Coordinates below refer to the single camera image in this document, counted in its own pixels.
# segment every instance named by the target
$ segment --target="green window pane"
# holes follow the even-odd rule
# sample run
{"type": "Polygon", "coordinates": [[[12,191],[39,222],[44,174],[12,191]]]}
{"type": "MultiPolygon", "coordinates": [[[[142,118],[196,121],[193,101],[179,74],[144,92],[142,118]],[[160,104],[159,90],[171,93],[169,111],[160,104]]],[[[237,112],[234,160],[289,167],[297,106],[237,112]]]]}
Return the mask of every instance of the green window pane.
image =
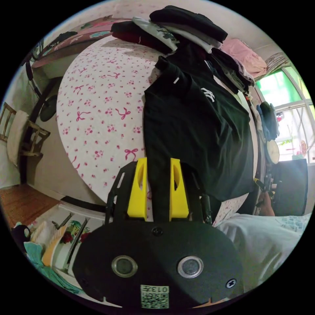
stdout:
{"type": "Polygon", "coordinates": [[[302,78],[299,76],[299,74],[292,67],[286,67],[285,69],[289,72],[290,76],[297,83],[297,85],[300,88],[300,90],[302,91],[304,97],[306,99],[308,99],[308,98],[310,99],[311,97],[308,93],[308,90],[307,90],[302,78]]]}
{"type": "Polygon", "coordinates": [[[301,100],[293,83],[283,71],[270,74],[259,80],[257,86],[266,102],[272,103],[273,106],[280,106],[301,100]]]}

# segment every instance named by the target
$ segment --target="wooden floor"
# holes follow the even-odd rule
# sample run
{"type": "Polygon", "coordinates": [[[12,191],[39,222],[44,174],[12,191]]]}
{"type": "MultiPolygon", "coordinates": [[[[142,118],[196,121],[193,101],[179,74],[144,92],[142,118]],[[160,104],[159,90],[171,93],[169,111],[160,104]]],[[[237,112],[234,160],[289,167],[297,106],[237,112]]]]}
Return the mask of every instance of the wooden floor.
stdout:
{"type": "Polygon", "coordinates": [[[29,225],[41,214],[59,203],[36,189],[22,184],[0,190],[0,202],[10,227],[17,222],[29,225]]]}

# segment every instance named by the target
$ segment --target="ny logo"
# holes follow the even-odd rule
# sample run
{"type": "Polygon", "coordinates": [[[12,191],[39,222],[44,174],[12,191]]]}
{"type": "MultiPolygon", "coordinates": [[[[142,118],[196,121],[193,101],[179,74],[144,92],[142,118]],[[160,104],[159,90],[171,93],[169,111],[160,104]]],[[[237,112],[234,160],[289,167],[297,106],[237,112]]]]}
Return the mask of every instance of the ny logo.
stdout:
{"type": "Polygon", "coordinates": [[[212,102],[214,102],[214,95],[211,91],[205,89],[205,88],[201,88],[202,91],[204,91],[204,95],[206,95],[208,98],[210,98],[212,100],[212,102]]]}

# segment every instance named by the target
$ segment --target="pink cloth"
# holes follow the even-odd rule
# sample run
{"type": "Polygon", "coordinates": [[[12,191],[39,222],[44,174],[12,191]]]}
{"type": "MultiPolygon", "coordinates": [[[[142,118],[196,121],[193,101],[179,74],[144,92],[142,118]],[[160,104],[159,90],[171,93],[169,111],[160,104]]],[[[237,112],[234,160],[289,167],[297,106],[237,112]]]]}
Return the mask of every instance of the pink cloth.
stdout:
{"type": "Polygon", "coordinates": [[[241,40],[237,38],[226,39],[221,49],[239,60],[254,78],[266,74],[267,64],[265,61],[241,40]]]}

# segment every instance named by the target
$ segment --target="screw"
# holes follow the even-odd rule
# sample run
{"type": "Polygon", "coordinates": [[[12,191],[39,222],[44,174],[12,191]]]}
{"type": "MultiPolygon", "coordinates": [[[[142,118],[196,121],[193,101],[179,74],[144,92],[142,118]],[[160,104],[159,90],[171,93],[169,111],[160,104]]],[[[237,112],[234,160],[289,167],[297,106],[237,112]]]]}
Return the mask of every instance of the screw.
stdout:
{"type": "Polygon", "coordinates": [[[163,234],[163,230],[160,227],[155,227],[152,229],[152,234],[154,236],[161,236],[163,234]]]}
{"type": "Polygon", "coordinates": [[[226,286],[228,289],[230,289],[230,288],[233,288],[235,285],[236,285],[236,279],[231,279],[231,280],[229,280],[229,281],[226,283],[225,286],[226,286]]]}

